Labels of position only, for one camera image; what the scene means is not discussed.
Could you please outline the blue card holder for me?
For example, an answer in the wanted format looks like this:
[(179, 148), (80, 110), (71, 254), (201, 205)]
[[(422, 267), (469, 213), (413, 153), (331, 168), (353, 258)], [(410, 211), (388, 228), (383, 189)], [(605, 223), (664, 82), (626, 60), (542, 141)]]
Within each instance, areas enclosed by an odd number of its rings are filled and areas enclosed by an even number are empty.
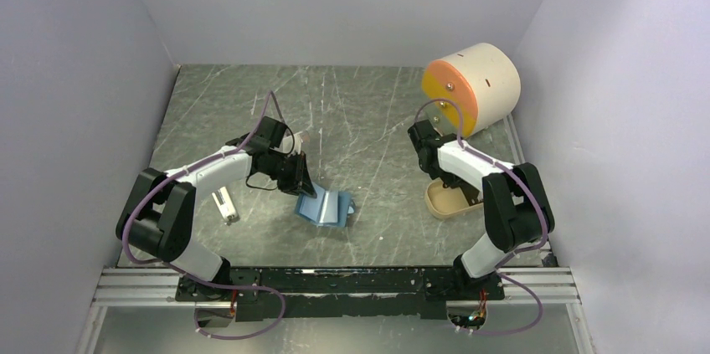
[(352, 194), (318, 184), (313, 187), (316, 196), (311, 198), (302, 193), (296, 201), (295, 214), (318, 227), (345, 228), (348, 217), (356, 211)]

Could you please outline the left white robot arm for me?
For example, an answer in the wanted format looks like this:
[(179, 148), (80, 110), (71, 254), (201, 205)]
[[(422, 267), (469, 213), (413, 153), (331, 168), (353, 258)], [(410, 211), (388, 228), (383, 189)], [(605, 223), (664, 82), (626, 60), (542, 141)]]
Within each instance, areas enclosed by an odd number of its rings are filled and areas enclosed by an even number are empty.
[(263, 174), (284, 194), (316, 195), (301, 133), (264, 117), (254, 131), (228, 141), (192, 164), (141, 171), (116, 225), (125, 250), (137, 249), (198, 278), (198, 289), (221, 300), (232, 287), (231, 265), (193, 236), (198, 205), (232, 182)]

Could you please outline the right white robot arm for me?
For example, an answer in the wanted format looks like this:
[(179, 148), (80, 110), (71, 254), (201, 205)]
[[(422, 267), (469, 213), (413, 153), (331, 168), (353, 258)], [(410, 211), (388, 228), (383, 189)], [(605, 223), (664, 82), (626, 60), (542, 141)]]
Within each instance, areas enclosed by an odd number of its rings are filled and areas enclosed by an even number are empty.
[(473, 298), (483, 278), (518, 249), (547, 242), (554, 216), (533, 164), (500, 161), (455, 134), (441, 135), (429, 121), (415, 122), (408, 136), (424, 173), (445, 187), (473, 187), (482, 194), (485, 233), (454, 261), (451, 285), (460, 298)]

